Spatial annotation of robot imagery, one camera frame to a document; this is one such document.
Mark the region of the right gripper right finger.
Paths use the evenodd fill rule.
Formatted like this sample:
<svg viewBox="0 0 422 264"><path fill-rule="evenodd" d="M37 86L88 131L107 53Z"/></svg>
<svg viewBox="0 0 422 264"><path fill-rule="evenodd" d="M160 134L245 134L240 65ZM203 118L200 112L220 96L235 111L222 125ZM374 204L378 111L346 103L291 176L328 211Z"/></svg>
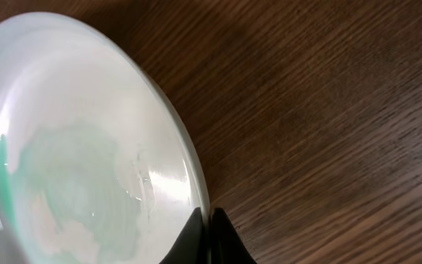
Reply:
<svg viewBox="0 0 422 264"><path fill-rule="evenodd" d="M212 264L256 264L223 208L215 208L210 221Z"/></svg>

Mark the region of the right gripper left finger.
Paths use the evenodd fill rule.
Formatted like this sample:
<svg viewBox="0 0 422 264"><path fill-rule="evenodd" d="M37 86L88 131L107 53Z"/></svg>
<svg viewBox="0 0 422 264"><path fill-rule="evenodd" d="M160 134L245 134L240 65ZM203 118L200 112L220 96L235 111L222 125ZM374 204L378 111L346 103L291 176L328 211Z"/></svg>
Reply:
<svg viewBox="0 0 422 264"><path fill-rule="evenodd" d="M160 264L207 264L207 239L200 208L195 208Z"/></svg>

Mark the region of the white plate top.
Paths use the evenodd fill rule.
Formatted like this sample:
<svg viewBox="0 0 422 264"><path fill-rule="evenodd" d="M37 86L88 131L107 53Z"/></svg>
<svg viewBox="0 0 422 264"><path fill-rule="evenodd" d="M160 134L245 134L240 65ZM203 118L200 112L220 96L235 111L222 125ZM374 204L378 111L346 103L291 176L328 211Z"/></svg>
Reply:
<svg viewBox="0 0 422 264"><path fill-rule="evenodd" d="M0 263L160 263L195 208L206 235L193 143L121 48L55 13L0 23Z"/></svg>

